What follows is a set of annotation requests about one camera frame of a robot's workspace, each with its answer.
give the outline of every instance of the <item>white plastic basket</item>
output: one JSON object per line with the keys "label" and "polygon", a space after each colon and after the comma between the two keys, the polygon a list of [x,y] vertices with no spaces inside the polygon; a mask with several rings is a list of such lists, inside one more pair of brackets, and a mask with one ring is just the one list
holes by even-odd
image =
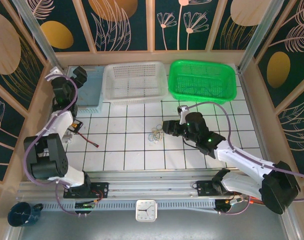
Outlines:
{"label": "white plastic basket", "polygon": [[107,65],[104,100],[115,105],[159,102],[168,93],[164,64],[158,61]]}

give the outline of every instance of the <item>red wire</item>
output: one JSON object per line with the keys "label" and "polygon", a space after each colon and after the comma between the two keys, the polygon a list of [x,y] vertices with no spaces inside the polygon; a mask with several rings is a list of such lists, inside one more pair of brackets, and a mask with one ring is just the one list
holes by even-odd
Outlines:
{"label": "red wire", "polygon": [[94,143],[94,142],[88,140],[88,139],[87,139],[84,135],[82,135],[80,132],[78,132],[77,134],[79,134],[83,139],[85,139],[85,141],[87,141],[88,143],[92,144],[93,146],[95,146],[95,147],[97,147],[97,148],[99,147],[98,144],[96,144],[96,143]]}

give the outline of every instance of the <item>gold circle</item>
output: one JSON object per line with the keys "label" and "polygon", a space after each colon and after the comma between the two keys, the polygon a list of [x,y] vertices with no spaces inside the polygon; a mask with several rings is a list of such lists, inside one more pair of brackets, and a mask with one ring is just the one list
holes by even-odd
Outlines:
{"label": "gold circle", "polygon": [[73,35],[58,21],[47,21],[41,25],[41,29],[51,46],[58,49],[68,49],[74,43]]}
{"label": "gold circle", "polygon": [[114,4],[114,1],[120,10],[124,9],[128,18],[130,18],[136,12],[138,0],[88,0],[93,11],[100,18],[116,22],[118,13],[116,13],[116,6]]}
{"label": "gold circle", "polygon": [[258,25],[272,0],[233,0],[231,18],[240,26]]}
{"label": "gold circle", "polygon": [[20,36],[10,21],[0,14],[0,74],[12,74],[20,60]]}
{"label": "gold circle", "polygon": [[282,86],[290,72],[291,62],[286,53],[277,51],[267,64],[267,82],[274,89]]}

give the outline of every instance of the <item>gray floor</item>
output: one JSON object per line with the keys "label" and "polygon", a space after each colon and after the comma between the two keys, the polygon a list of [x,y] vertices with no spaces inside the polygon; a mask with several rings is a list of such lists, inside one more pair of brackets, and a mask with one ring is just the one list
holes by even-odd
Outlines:
{"label": "gray floor", "polygon": [[135,220],[132,211],[96,211],[86,219],[43,212],[24,227],[20,240],[286,240],[279,215],[251,205],[243,214],[219,216],[188,210],[161,210],[155,222]]}

